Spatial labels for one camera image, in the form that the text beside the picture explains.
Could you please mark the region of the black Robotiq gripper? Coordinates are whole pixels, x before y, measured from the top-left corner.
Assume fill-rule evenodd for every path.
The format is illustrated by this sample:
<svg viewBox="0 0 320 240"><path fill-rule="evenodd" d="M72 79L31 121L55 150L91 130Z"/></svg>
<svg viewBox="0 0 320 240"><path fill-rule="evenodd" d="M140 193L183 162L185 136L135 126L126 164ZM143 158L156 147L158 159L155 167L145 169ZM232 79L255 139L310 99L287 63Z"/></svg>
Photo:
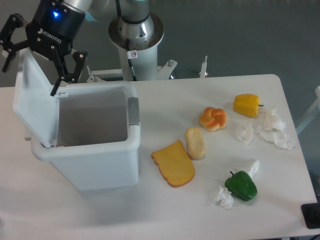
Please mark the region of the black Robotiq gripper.
<svg viewBox="0 0 320 240"><path fill-rule="evenodd" d="M57 93L62 82L77 83L86 63L87 52L72 53L76 63L73 73L68 72L64 56L71 52L73 41L84 19L84 12L68 6L62 0L40 1L30 23L18 13L11 14L0 31L0 45L7 54L2 72L7 72L18 51L29 47L33 52L54 62L58 79L50 96ZM13 43L11 38L18 28L25 28L27 40Z"/></svg>

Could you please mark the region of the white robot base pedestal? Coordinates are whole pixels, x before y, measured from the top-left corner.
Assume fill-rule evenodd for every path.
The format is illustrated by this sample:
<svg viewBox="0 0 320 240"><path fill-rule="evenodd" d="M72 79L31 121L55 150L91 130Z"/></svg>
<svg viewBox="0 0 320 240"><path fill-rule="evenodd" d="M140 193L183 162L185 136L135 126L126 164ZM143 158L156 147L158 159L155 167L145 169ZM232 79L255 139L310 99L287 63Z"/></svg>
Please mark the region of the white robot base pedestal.
<svg viewBox="0 0 320 240"><path fill-rule="evenodd" d="M178 62L169 59L163 66L158 66L158 48L125 51L118 48L121 68L109 70L88 70L87 82L116 81L153 81L172 80L172 72Z"/></svg>

